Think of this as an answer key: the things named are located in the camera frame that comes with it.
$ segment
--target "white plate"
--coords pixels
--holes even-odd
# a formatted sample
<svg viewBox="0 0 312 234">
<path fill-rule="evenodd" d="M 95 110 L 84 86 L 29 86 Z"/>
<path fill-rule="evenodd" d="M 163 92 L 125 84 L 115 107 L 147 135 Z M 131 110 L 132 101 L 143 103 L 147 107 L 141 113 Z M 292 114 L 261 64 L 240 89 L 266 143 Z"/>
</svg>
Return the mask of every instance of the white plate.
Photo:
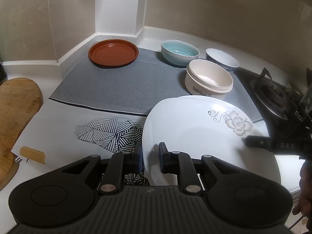
<svg viewBox="0 0 312 234">
<path fill-rule="evenodd" d="M 160 171 L 158 144 L 165 142 L 170 152 L 185 152 L 194 159 L 213 155 L 280 183 L 274 155 L 264 149 L 247 148 L 243 143 L 247 135 L 262 134 L 243 111 L 222 100 L 162 100 L 149 113 L 143 128 L 144 175 L 151 185 L 177 184 L 176 175 Z"/>
</svg>

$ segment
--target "orange plate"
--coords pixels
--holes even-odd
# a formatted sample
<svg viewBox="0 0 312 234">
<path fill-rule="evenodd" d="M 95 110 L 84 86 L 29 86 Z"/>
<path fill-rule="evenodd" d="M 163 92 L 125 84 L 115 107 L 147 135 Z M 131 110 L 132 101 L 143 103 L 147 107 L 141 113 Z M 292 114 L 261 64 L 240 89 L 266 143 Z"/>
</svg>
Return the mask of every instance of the orange plate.
<svg viewBox="0 0 312 234">
<path fill-rule="evenodd" d="M 110 68 L 126 66 L 138 57 L 138 48 L 126 40 L 104 40 L 89 50 L 89 59 Z"/>
</svg>

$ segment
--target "black and white line pattern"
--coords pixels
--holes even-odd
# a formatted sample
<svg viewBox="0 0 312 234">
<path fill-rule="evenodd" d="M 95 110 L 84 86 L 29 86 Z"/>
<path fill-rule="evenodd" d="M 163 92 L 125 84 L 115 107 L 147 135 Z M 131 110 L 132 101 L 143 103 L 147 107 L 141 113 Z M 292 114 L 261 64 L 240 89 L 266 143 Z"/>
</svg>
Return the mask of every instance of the black and white line pattern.
<svg viewBox="0 0 312 234">
<path fill-rule="evenodd" d="M 77 126 L 75 135 L 79 140 L 97 144 L 112 153 L 118 153 L 134 151 L 135 145 L 142 141 L 142 132 L 143 128 L 132 120 L 118 121 L 118 118 L 99 117 L 85 125 Z M 149 185 L 143 173 L 126 175 L 125 183 Z"/>
</svg>

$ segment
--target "bowl rim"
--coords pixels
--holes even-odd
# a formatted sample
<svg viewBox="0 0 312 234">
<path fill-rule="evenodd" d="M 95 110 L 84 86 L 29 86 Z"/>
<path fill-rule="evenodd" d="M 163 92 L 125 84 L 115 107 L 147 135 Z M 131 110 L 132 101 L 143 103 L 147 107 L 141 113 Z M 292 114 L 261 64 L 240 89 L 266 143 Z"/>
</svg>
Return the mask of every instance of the bowl rim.
<svg viewBox="0 0 312 234">
<path fill-rule="evenodd" d="M 186 76 L 189 76 L 197 85 L 203 87 L 206 90 L 217 93 L 217 94 L 226 94 L 226 93 L 229 93 L 233 89 L 233 86 L 231 86 L 228 89 L 224 89 L 224 90 L 212 89 L 209 86 L 203 85 L 201 82 L 197 81 L 188 71 L 186 71 Z"/>
<path fill-rule="evenodd" d="M 171 41 L 171 42 L 181 42 L 181 43 L 183 43 L 183 44 L 186 44 L 186 45 L 188 45 L 188 46 L 190 46 L 190 47 L 196 49 L 196 51 L 198 52 L 198 54 L 197 54 L 197 55 L 192 55 L 192 56 L 190 56 L 190 55 L 183 55 L 183 54 L 174 53 L 174 52 L 170 51 L 169 49 L 167 49 L 167 48 L 165 48 L 165 47 L 163 46 L 163 43 L 165 43 L 165 42 L 170 42 L 170 41 Z M 163 40 L 163 41 L 161 42 L 161 47 L 164 48 L 164 49 L 166 49 L 168 52 L 171 52 L 172 54 L 177 54 L 177 55 L 184 56 L 184 57 L 198 57 L 198 56 L 199 56 L 199 50 L 198 50 L 197 47 L 193 46 L 193 45 L 190 44 L 190 43 L 184 42 L 184 41 L 182 41 L 182 40 Z"/>
<path fill-rule="evenodd" d="M 205 60 L 205 59 L 196 59 L 196 60 L 203 60 L 203 61 L 205 61 L 205 62 L 212 63 L 213 66 L 215 66 L 215 67 L 218 68 L 218 69 L 221 68 L 221 71 L 226 72 L 226 73 L 230 76 L 230 78 L 231 78 L 231 84 L 230 84 L 230 86 L 218 86 L 220 90 L 227 89 L 227 88 L 230 88 L 231 86 L 233 86 L 233 83 L 234 83 L 233 77 L 230 75 L 230 73 L 229 73 L 226 69 L 222 68 L 220 65 L 218 65 L 218 64 L 216 64 L 216 63 L 214 63 L 214 62 L 212 62 L 212 61 L 208 61 L 208 60 Z M 209 86 L 209 87 L 211 87 L 211 86 L 216 87 L 216 85 L 210 85 L 210 84 L 207 83 L 206 81 L 202 80 L 198 75 L 196 75 L 196 73 L 194 73 L 194 71 L 192 71 L 191 63 L 192 63 L 193 61 L 191 61 L 191 62 L 189 63 L 189 65 L 188 65 L 188 68 L 189 68 L 190 72 L 191 72 L 197 79 L 199 79 L 201 82 L 203 82 L 205 85 L 207 85 L 207 86 Z"/>
<path fill-rule="evenodd" d="M 233 60 L 236 61 L 237 66 L 231 66 L 231 65 L 229 65 L 229 64 L 225 64 L 225 63 L 223 63 L 223 62 L 218 61 L 217 59 L 215 59 L 215 58 L 213 58 L 212 56 L 210 56 L 210 55 L 207 53 L 207 50 L 218 50 L 218 51 L 220 51 L 220 52 L 222 52 L 222 53 L 224 53 L 224 54 L 227 54 L 227 55 L 230 56 Z M 228 67 L 231 67 L 231 68 L 238 68 L 238 67 L 239 67 L 239 62 L 238 62 L 232 55 L 230 55 L 230 54 L 228 54 L 228 53 L 226 53 L 226 52 L 224 52 L 224 51 L 222 51 L 222 50 L 220 50 L 220 49 L 216 49 L 216 48 L 207 48 L 207 49 L 206 49 L 206 55 L 210 56 L 211 58 L 213 58 L 213 59 L 216 60 L 217 62 L 220 62 L 221 64 L 226 65 L 226 66 L 228 66 Z"/>
</svg>

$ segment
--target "bowl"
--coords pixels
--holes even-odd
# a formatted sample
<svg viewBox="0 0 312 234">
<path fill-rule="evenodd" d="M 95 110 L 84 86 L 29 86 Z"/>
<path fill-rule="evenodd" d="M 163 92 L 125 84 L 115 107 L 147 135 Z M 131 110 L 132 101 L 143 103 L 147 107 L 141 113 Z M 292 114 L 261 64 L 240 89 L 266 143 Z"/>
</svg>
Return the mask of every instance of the bowl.
<svg viewBox="0 0 312 234">
<path fill-rule="evenodd" d="M 206 49 L 206 59 L 224 68 L 226 71 L 233 72 L 239 67 L 239 63 L 229 54 L 213 48 Z"/>
<path fill-rule="evenodd" d="M 198 82 L 216 91 L 233 88 L 233 78 L 224 68 L 211 61 L 197 59 L 190 62 L 188 73 Z"/>
<path fill-rule="evenodd" d="M 196 47 L 180 40 L 164 40 L 161 43 L 161 53 L 168 62 L 181 68 L 185 68 L 199 56 Z"/>
<path fill-rule="evenodd" d="M 193 78 L 189 72 L 186 72 L 185 76 L 185 87 L 188 89 L 188 91 L 192 95 L 201 95 L 201 96 L 207 96 L 207 97 L 214 97 L 218 99 L 224 99 L 226 93 L 230 92 L 232 88 L 226 90 L 226 91 L 217 91 L 214 89 L 211 89 L 207 86 L 204 86 L 200 82 L 198 82 L 195 78 Z"/>
</svg>

